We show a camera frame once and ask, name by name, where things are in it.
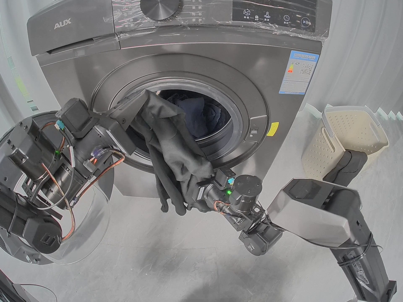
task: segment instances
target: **control knob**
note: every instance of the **control knob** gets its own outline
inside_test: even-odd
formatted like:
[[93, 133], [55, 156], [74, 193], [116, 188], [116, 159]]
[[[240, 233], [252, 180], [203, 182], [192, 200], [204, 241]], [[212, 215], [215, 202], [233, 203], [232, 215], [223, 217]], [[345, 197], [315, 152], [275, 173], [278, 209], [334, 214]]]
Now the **control knob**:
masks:
[[179, 9], [180, 0], [140, 0], [144, 15], [154, 20], [171, 17]]

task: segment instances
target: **front-loading washing machine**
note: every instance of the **front-loading washing machine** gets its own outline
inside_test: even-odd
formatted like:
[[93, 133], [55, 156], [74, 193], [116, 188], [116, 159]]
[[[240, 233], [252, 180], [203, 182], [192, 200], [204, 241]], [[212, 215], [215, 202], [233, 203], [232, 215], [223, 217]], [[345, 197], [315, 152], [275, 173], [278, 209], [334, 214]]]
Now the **front-loading washing machine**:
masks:
[[[60, 105], [104, 112], [149, 89], [219, 106], [196, 141], [215, 168], [263, 179], [328, 37], [332, 0], [57, 0], [28, 21], [31, 53]], [[115, 170], [123, 195], [157, 197], [144, 138]]]

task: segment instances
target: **black cloth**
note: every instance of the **black cloth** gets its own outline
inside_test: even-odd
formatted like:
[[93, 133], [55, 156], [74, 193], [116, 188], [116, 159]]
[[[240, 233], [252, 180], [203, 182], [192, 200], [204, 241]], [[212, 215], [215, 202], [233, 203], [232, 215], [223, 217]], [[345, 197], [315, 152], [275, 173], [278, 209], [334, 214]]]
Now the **black cloth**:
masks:
[[365, 152], [346, 150], [340, 161], [323, 178], [323, 181], [347, 187], [367, 162]]
[[145, 138], [154, 167], [161, 210], [168, 211], [167, 200], [171, 199], [179, 215], [186, 213], [185, 202], [201, 211], [209, 211], [207, 205], [198, 206], [188, 195], [198, 181], [210, 178], [214, 171], [190, 135], [184, 111], [155, 93], [148, 90], [142, 93], [148, 94], [148, 100], [131, 126]]
[[206, 102], [204, 98], [189, 98], [185, 92], [175, 93], [167, 100], [184, 111], [186, 126], [195, 138], [209, 135], [217, 129], [221, 118], [221, 108], [218, 106]]

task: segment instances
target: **qr code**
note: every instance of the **qr code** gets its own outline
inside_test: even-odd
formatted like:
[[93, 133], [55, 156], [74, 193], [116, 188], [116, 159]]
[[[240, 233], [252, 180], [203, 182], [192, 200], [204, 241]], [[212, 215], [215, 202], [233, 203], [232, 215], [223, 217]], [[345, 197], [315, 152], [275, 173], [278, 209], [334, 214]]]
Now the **qr code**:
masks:
[[310, 75], [310, 74], [312, 74], [313, 70], [314, 70], [314, 64], [302, 63], [302, 68], [301, 68], [300, 74]]

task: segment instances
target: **beige laundry basket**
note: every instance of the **beige laundry basket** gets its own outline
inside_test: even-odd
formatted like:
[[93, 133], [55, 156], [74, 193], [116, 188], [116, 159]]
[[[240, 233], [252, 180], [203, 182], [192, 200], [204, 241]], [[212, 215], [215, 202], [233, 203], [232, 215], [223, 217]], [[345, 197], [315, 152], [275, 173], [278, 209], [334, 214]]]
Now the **beige laundry basket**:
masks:
[[368, 155], [365, 169], [388, 146], [388, 137], [369, 108], [328, 107], [302, 155], [302, 164], [307, 177], [322, 180], [339, 162], [345, 149], [365, 152]]

